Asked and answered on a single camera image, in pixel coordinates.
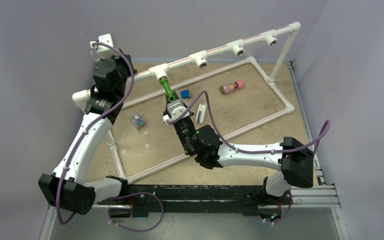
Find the green plastic water faucet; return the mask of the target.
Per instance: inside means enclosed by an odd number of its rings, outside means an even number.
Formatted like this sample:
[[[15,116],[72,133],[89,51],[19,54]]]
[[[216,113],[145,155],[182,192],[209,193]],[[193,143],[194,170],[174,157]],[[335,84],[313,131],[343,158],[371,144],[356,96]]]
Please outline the green plastic water faucet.
[[[159,79],[159,83],[161,84],[161,86],[163,87],[163,89],[165,91],[165,96],[167,97],[167,100],[170,103],[173,102],[176,99],[176,97],[175,97],[174,91],[171,89],[171,87],[169,85],[168,78],[166,76],[161,77]]]

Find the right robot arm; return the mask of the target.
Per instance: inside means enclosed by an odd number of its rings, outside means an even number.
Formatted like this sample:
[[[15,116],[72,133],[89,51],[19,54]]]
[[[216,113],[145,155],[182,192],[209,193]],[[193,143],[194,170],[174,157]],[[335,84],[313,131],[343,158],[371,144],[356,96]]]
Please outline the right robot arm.
[[[276,172],[263,182],[260,196],[274,203],[291,187],[314,185],[314,152],[308,144],[286,136],[282,142],[266,145],[234,144],[223,138],[215,126],[196,128],[189,107],[175,92],[165,95],[163,120],[172,125],[187,156],[206,169],[231,166],[264,167]]]

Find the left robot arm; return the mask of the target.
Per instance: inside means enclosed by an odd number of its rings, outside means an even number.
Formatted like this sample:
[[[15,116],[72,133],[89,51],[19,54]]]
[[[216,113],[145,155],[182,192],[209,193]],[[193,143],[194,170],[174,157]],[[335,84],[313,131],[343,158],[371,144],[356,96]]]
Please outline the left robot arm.
[[[38,186],[49,205],[85,215],[92,206],[110,198],[126,203],[129,191],[118,177],[87,183],[86,175],[101,140],[108,134],[123,106],[128,77],[135,74],[130,55],[99,59],[94,85],[86,101],[80,128],[62,161],[51,174],[42,174]]]

